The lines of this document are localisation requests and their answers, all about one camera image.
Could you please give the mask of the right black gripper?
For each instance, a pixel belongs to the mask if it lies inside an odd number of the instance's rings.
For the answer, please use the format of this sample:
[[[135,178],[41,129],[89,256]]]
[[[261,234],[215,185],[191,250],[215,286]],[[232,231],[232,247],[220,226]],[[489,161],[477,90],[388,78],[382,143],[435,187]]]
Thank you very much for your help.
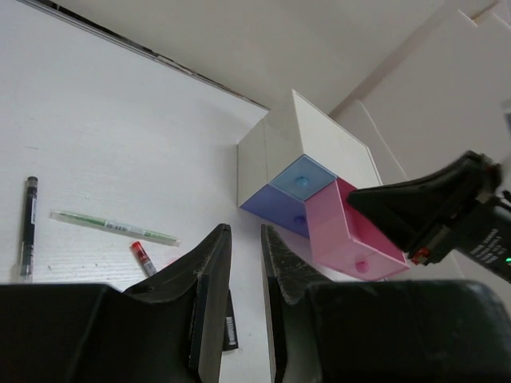
[[[347,203],[408,259],[424,266],[456,250],[481,266],[501,264],[501,165],[468,151],[428,176],[349,193]]]

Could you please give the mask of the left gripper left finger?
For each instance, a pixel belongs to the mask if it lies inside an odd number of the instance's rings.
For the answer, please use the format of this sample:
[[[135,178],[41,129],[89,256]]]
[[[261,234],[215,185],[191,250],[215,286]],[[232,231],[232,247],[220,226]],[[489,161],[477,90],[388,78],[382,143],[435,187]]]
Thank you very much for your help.
[[[192,294],[188,370],[199,382],[217,382],[220,377],[231,260],[232,230],[221,223],[187,254],[124,291],[156,304]]]

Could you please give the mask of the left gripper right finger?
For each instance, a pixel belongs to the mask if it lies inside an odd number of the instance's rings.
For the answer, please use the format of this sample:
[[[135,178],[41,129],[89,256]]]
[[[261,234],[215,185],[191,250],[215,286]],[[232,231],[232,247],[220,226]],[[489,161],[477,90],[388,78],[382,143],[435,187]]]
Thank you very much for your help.
[[[267,343],[272,382],[321,382],[308,287],[330,279],[295,254],[277,230],[261,226]]]

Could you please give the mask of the pink drawer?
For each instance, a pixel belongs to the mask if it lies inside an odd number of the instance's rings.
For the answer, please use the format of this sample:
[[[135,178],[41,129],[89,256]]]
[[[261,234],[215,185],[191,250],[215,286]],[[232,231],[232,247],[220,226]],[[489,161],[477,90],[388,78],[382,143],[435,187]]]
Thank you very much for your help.
[[[409,269],[405,255],[347,203],[355,187],[337,179],[305,201],[315,262],[363,281]]]

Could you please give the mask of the red pen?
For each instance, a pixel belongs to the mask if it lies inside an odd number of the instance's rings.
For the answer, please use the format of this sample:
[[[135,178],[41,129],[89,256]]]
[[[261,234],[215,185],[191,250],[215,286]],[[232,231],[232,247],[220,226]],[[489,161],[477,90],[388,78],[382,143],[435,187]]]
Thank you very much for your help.
[[[148,277],[153,276],[157,273],[156,268],[153,265],[152,260],[149,258],[149,255],[143,248],[142,244],[139,241],[136,241],[130,245],[130,249],[134,256],[137,258],[139,264],[144,269],[146,275]]]

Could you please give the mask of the light blue drawer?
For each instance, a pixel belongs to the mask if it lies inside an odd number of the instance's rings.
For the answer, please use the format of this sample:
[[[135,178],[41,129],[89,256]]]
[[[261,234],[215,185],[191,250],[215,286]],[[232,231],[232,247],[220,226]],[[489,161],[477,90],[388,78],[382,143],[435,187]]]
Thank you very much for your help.
[[[309,156],[302,155],[282,170],[271,181],[271,185],[299,201],[305,201],[334,180],[334,173]]]

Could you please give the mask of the green clear pen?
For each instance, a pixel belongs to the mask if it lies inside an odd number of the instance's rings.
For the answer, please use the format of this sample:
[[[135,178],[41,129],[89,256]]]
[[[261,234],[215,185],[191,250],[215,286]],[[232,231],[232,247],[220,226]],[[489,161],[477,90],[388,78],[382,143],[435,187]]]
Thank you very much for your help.
[[[166,235],[157,231],[136,227],[131,224],[119,223],[90,215],[83,215],[68,211],[51,211],[50,218],[63,223],[110,232],[133,239],[142,239],[151,243],[159,243],[171,247],[178,247],[180,245],[180,240],[172,235]]]

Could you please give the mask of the black gel pen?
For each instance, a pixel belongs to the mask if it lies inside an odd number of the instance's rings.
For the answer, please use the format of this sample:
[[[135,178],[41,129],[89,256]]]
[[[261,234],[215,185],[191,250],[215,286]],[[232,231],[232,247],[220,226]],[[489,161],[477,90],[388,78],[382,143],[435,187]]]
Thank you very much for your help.
[[[29,176],[26,180],[24,210],[22,219],[22,241],[19,277],[22,282],[32,282],[35,217],[38,199],[38,178]]]

